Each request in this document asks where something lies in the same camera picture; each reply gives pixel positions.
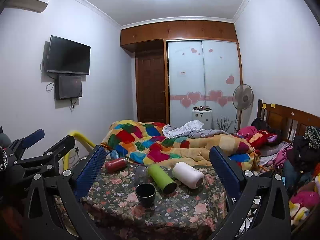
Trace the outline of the lime green thermos bottle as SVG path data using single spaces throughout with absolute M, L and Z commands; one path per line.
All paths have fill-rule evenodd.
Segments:
M 173 179 L 157 164 L 151 164 L 147 168 L 148 174 L 155 181 L 157 186 L 161 189 L 164 194 L 172 194 L 176 188 L 177 184 Z

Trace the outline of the standing electric fan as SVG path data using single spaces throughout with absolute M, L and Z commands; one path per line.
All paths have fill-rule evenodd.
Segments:
M 242 112 L 253 103 L 254 94 L 252 88 L 247 84 L 240 84 L 233 92 L 232 103 L 236 109 L 236 131 L 240 129 Z

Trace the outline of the wall mounted black television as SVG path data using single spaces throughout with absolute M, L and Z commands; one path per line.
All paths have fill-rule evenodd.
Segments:
M 91 47 L 52 35 L 45 70 L 53 74 L 89 75 Z

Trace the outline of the pink clothing pile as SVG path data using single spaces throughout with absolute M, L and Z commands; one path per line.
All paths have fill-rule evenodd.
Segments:
M 238 130 L 237 135 L 243 138 L 248 138 L 258 132 L 255 126 L 246 126 Z

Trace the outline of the white thermos bottle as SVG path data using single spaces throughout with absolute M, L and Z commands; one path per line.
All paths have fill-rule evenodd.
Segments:
M 201 171 L 182 161 L 174 166 L 172 175 L 190 189 L 197 189 L 204 180 L 204 174 Z

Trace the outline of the red plush toy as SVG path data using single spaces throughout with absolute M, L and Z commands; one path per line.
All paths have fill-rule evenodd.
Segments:
M 273 143 L 277 140 L 276 133 L 270 133 L 267 130 L 261 129 L 254 135 L 247 138 L 247 142 L 255 149 L 260 149 L 266 144 Z

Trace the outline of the red thermos bottle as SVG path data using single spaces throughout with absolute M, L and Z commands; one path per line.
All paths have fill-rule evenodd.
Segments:
M 115 173 L 127 167 L 128 161 L 126 158 L 117 158 L 105 163 L 106 173 Z

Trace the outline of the white small cabinet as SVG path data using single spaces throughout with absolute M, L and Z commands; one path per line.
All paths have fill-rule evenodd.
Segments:
M 192 120 L 198 120 L 203 123 L 203 129 L 212 129 L 213 113 L 208 106 L 194 106 L 192 110 Z

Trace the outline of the dark green ceramic cup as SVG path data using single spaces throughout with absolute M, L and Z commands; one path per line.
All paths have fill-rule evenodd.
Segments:
M 138 200 L 144 207 L 151 207 L 155 202 L 156 188 L 151 183 L 142 183 L 135 190 Z

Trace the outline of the colourful patchwork blanket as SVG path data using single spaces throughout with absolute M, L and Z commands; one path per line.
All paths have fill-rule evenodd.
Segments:
M 142 165 L 174 167 L 180 161 L 190 166 L 209 166 L 209 150 L 219 146 L 242 170 L 258 167 L 259 155 L 245 139 L 229 134 L 206 138 L 168 138 L 162 133 L 164 123 L 121 120 L 114 122 L 101 145 L 115 150 L 120 157 Z

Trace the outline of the white grey crumpled sheet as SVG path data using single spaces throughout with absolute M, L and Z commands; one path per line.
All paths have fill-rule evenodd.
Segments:
M 214 135 L 229 135 L 229 133 L 221 129 L 203 129 L 204 123 L 199 120 L 192 120 L 181 127 L 173 127 L 165 125 L 162 128 L 162 133 L 168 139 L 188 137 L 191 139 L 210 138 Z

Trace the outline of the frosted wardrobe with hearts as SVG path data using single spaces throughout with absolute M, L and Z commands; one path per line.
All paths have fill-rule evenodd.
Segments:
M 213 40 L 169 41 L 170 124 L 192 120 L 194 106 L 208 106 L 213 129 L 236 130 L 233 92 L 240 85 L 240 61 L 235 42 Z

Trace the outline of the floral green bedspread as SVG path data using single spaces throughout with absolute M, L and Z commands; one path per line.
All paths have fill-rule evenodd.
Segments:
M 144 207 L 135 194 L 137 166 L 115 174 L 102 168 L 80 203 L 106 239 L 207 239 L 227 215 L 225 189 L 211 166 L 198 189 L 177 181 L 175 192 L 156 190 L 155 202 Z

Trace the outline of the clear glass tumbler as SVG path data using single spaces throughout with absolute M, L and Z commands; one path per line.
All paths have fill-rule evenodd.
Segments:
M 148 171 L 145 166 L 138 166 L 135 170 L 135 186 L 148 182 Z

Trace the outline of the yellow foam padded rail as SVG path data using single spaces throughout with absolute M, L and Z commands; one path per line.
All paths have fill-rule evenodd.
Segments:
M 95 147 L 95 144 L 89 140 L 88 137 L 84 136 L 78 131 L 71 131 L 69 135 L 75 139 L 75 146 L 63 157 L 63 170 L 73 168 L 80 160 L 84 159 L 84 157 L 87 157 L 89 152 Z M 83 148 L 87 151 L 87 154 L 85 154 L 83 157 L 80 156 L 79 145 L 81 145 L 80 148 Z

